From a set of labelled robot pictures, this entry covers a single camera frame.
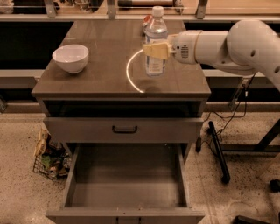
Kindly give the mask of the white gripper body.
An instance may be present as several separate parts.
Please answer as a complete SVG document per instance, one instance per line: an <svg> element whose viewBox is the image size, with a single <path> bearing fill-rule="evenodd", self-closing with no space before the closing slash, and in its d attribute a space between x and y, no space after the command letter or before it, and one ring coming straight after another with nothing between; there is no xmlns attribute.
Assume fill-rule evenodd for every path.
<svg viewBox="0 0 280 224"><path fill-rule="evenodd" d="M201 31L182 31L168 37L172 54L176 61L182 64L196 64L195 49Z"/></svg>

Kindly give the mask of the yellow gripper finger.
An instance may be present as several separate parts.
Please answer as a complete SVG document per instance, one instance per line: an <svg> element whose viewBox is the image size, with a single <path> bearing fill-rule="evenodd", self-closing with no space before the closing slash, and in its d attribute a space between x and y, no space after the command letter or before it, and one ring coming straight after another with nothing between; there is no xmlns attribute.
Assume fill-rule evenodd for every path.
<svg viewBox="0 0 280 224"><path fill-rule="evenodd" d="M172 45L166 41L143 44L143 52L147 56L161 60L167 60L175 53Z"/></svg>

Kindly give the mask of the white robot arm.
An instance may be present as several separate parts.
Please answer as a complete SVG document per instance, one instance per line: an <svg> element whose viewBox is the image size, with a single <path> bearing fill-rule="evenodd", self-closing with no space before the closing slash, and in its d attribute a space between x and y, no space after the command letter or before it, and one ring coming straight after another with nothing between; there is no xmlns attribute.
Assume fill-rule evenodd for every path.
<svg viewBox="0 0 280 224"><path fill-rule="evenodd" d="M264 22L241 20L229 31L182 31L143 45L143 52L238 75L263 74L280 90L280 37Z"/></svg>

